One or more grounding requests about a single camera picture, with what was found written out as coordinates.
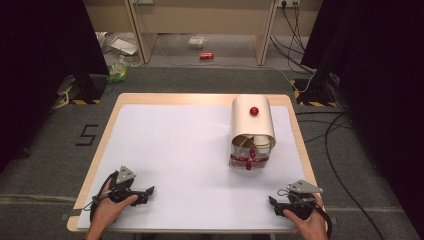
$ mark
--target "wooden table edge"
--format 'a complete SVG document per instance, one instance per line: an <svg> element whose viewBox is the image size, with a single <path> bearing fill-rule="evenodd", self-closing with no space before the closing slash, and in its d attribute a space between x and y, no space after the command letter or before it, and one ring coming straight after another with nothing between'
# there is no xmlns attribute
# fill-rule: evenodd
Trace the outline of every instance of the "wooden table edge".
<svg viewBox="0 0 424 240"><path fill-rule="evenodd" d="M75 202L73 209L82 209L87 199L87 194L90 190L90 186L93 182L94 176L97 171L97 167L102 159L104 149L106 147L109 136L112 132L113 125L118 116L121 106L124 104L158 104L158 105L231 105L232 101L241 94L208 94L208 93L122 93L119 95L115 106L112 110L108 123L106 125L103 136L100 140L99 146L97 147L93 161L87 172L87 176L81 187L81 191ZM299 152L300 161L305 174L304 180L307 182L317 185L315 175L312 170L311 163L309 161L308 153L306 151L305 143L303 141L302 134L300 132L299 124L293 109L290 98L287 95L277 94L262 94L266 96L271 106L287 106L290 123L292 126L293 135L297 150ZM77 228L77 223L80 216L70 216L67 223L67 228L71 232L85 232L87 229ZM134 230L122 229L119 232L134 232Z"/></svg>

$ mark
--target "black curtain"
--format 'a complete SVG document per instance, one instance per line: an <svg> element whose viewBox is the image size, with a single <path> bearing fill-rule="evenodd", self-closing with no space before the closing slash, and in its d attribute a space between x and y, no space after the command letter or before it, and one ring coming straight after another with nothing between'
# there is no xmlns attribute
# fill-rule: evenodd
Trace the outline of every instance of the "black curtain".
<svg viewBox="0 0 424 240"><path fill-rule="evenodd" d="M108 74L82 1L1 1L0 171L19 156L69 75Z"/></svg>
<svg viewBox="0 0 424 240"><path fill-rule="evenodd" d="M348 2L356 1L324 0L303 62L323 64L337 29L350 32L330 70L341 78L364 147L424 238L424 2L366 1L348 16L360 16L355 26L340 25Z"/></svg>

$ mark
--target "red ball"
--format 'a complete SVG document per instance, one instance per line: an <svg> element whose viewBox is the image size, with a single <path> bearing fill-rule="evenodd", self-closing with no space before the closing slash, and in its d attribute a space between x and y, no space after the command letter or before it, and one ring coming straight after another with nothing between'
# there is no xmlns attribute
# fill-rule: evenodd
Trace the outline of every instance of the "red ball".
<svg viewBox="0 0 424 240"><path fill-rule="evenodd" d="M250 115L257 116L259 114L259 109L257 107L252 107L250 109Z"/></svg>

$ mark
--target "red object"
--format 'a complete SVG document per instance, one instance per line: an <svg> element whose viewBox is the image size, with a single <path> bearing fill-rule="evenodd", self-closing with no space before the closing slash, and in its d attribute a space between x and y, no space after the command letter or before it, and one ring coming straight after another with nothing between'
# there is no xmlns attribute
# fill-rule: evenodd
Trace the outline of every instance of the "red object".
<svg viewBox="0 0 424 240"><path fill-rule="evenodd" d="M250 115L257 116L259 114L259 109L257 107L252 107L250 109Z"/></svg>
<svg viewBox="0 0 424 240"><path fill-rule="evenodd" d="M213 59L213 52L201 53L200 59Z"/></svg>

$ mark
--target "wrist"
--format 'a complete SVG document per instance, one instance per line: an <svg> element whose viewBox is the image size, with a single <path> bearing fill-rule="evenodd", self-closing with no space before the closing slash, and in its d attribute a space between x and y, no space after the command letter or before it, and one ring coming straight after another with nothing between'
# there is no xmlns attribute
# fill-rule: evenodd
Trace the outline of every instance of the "wrist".
<svg viewBox="0 0 424 240"><path fill-rule="evenodd" d="M90 226L90 229L88 229L88 232L85 235L84 240L101 240L103 230L104 230L103 227L92 224Z"/></svg>

